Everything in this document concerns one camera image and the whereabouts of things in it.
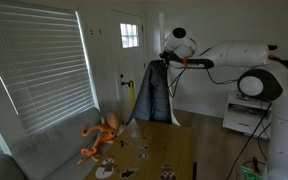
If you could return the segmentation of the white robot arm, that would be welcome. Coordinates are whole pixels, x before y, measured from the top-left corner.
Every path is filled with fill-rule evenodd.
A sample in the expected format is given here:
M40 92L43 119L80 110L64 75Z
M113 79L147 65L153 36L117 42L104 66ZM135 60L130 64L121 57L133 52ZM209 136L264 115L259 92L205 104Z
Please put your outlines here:
M243 68L238 91L272 107L271 136L263 180L288 180L288 67L270 54L272 45L247 40L221 41L200 55L197 43L178 27L165 38L160 57L176 69Z

